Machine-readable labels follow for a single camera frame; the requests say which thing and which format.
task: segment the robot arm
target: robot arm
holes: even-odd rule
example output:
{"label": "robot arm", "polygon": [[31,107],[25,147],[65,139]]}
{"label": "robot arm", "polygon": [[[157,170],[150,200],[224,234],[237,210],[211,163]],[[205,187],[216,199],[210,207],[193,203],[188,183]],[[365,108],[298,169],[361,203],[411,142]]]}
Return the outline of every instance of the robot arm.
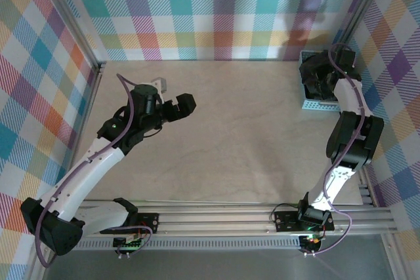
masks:
{"label": "robot arm", "polygon": [[[355,89],[358,89],[360,95],[362,96],[362,102],[365,110],[365,120],[360,135],[354,141],[343,160],[325,179],[325,191],[327,192],[327,196],[329,197],[329,201],[331,203],[338,195],[345,182],[364,165],[371,162],[384,125],[383,120],[373,116],[372,112],[366,105],[366,101],[362,94],[361,82],[353,79],[353,83],[356,87]],[[338,80],[334,89],[334,95],[339,101],[341,115],[327,143],[326,154],[329,161],[327,162],[325,168],[326,170],[318,180],[318,183],[305,196],[306,200],[303,203],[305,205],[305,209],[302,211],[306,214],[306,212],[311,213],[317,212],[316,210],[320,210],[320,212],[323,212],[322,218],[327,218],[326,212],[331,210],[324,193],[325,174],[349,142],[360,122],[361,114],[358,100],[356,99],[353,88],[347,79]]]}
{"label": "robot arm", "polygon": [[106,172],[148,137],[145,136],[147,132],[160,131],[164,123],[182,119],[194,111],[196,103],[191,94],[177,96],[178,104],[174,105],[171,100],[163,101],[164,89],[165,82],[162,79],[135,85],[130,92],[134,104],[131,124],[131,108],[127,104],[103,124],[98,131],[98,138],[86,154],[55,187],[41,196],[40,200],[27,198],[22,203],[21,211],[29,231],[35,234],[37,223],[42,218],[40,240],[57,255],[70,252],[82,235],[122,226],[124,223],[129,225],[135,217],[130,204],[123,199],[116,199],[115,203],[95,209],[78,208]]}

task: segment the plaid wallpaper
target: plaid wallpaper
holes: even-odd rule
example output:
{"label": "plaid wallpaper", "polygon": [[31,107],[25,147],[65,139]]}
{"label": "plaid wallpaper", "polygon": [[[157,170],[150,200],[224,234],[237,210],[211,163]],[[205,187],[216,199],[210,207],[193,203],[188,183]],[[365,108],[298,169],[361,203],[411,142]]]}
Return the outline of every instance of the plaid wallpaper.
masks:
{"label": "plaid wallpaper", "polygon": [[420,0],[374,0],[351,46],[367,104],[385,120],[367,171],[420,277]]}
{"label": "plaid wallpaper", "polygon": [[350,24],[351,19],[354,16],[354,13],[356,12],[356,9],[358,8],[358,5],[360,3],[360,0],[352,0],[352,3],[350,4],[347,13],[345,15],[345,17],[343,18],[343,21],[341,22],[341,26],[337,32],[337,34],[335,35],[334,38],[334,43],[338,42],[341,40],[341,36],[343,34],[343,32],[347,29],[348,25]]}
{"label": "plaid wallpaper", "polygon": [[352,0],[67,2],[100,60],[297,60],[352,13]]}
{"label": "plaid wallpaper", "polygon": [[20,205],[65,174],[93,71],[51,0],[0,0],[0,279],[21,279],[33,236]]}

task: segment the wooden board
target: wooden board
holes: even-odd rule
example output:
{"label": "wooden board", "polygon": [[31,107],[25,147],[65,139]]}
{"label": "wooden board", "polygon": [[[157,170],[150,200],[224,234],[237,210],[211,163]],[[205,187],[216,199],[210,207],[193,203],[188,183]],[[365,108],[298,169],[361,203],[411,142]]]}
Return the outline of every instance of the wooden board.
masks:
{"label": "wooden board", "polygon": [[[136,83],[167,80],[166,100],[189,92],[195,112],[137,145],[89,199],[296,203],[318,181],[338,113],[301,109],[296,62],[109,62],[79,154]],[[362,203],[356,176],[336,199]]]}

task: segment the purple cable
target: purple cable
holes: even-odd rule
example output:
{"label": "purple cable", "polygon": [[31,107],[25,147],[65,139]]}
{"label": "purple cable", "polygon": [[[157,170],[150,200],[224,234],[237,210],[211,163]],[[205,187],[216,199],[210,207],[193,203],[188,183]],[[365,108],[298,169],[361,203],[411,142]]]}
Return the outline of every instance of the purple cable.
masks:
{"label": "purple cable", "polygon": [[334,163],[332,164],[332,166],[327,170],[327,172],[325,173],[325,177],[324,177],[324,184],[323,184],[323,191],[324,191],[324,195],[325,198],[327,199],[328,205],[331,207],[331,209],[333,209],[336,213],[341,214],[343,216],[346,216],[348,218],[348,227],[346,229],[346,231],[344,232],[344,234],[342,236],[340,236],[340,238],[332,245],[328,246],[326,249],[322,249],[319,250],[318,252],[315,252],[315,254],[322,254],[323,252],[327,252],[330,249],[336,247],[349,233],[350,228],[352,226],[353,220],[352,217],[350,215],[348,215],[345,212],[342,212],[340,210],[338,210],[337,208],[335,208],[335,206],[333,205],[333,203],[329,200],[329,196],[327,194],[327,188],[326,188],[326,182],[327,182],[327,177],[331,174],[331,172],[333,171],[333,169],[335,169],[341,162],[341,160],[343,160],[344,156],[347,154],[347,152],[349,151],[350,147],[353,145],[353,142],[355,141],[355,139],[357,138],[357,136],[360,134],[360,131],[363,127],[363,123],[365,121],[365,109],[364,109],[364,104],[363,104],[363,100],[362,100],[362,96],[359,93],[359,90],[357,89],[356,85],[354,84],[353,80],[347,75],[347,73],[345,73],[335,62],[334,59],[332,58],[331,55],[331,51],[333,51],[334,49],[336,49],[338,46],[344,46],[347,49],[352,50],[347,44],[344,43],[336,43],[334,45],[331,46],[331,48],[328,50],[328,58],[329,58],[329,62],[331,62],[331,64],[333,65],[333,67],[339,71],[342,75],[344,75],[344,77],[348,80],[348,82],[350,83],[350,86],[353,88],[353,91],[357,97],[357,101],[359,103],[359,108],[360,108],[360,122],[359,125],[356,128],[356,132],[353,133],[352,138],[348,141],[348,144],[346,145],[346,147],[344,148],[342,154],[336,158],[336,160],[334,161]]}
{"label": "purple cable", "polygon": [[[119,73],[117,74],[117,78],[121,81],[121,84],[123,85],[125,92],[127,93],[127,96],[129,98],[129,105],[130,105],[130,117],[129,117],[129,121],[127,123],[127,126],[124,128],[123,132],[114,140],[112,140],[107,146],[103,147],[101,150],[99,150],[98,152],[96,152],[95,154],[91,155],[90,157],[87,158],[87,160],[84,160],[82,163],[80,163],[70,174],[69,176],[67,176],[67,178],[63,181],[63,183],[60,185],[60,187],[55,191],[54,195],[52,195],[52,198],[57,198],[58,195],[60,195],[61,191],[67,186],[67,184],[72,180],[72,178],[74,178],[74,176],[76,176],[80,170],[86,165],[89,164],[92,160],[94,160],[96,157],[98,157],[99,155],[101,155],[102,153],[104,153],[106,150],[108,150],[110,147],[112,147],[116,142],[118,142],[119,140],[121,140],[121,138],[124,137],[124,135],[127,133],[127,131],[130,129],[131,123],[133,122],[133,118],[134,118],[134,102],[133,102],[133,97],[131,96],[130,90],[126,84],[133,84],[132,82],[126,80],[126,78],[124,78],[122,75],[120,75]],[[40,239],[40,235],[41,235],[41,224],[42,221],[44,220],[45,215],[47,214],[48,210],[51,208],[51,206],[53,205],[54,201],[53,200],[49,200],[48,203],[45,205],[44,210],[41,212],[41,215],[39,216],[38,222],[37,222],[37,226],[35,229],[35,250],[37,252],[37,256],[39,261],[41,262],[41,265],[44,266],[45,268],[48,268],[51,266],[51,263],[54,261],[54,259],[56,258],[56,254],[53,256],[53,258],[51,259],[50,262],[47,262],[41,252],[41,239]]]}

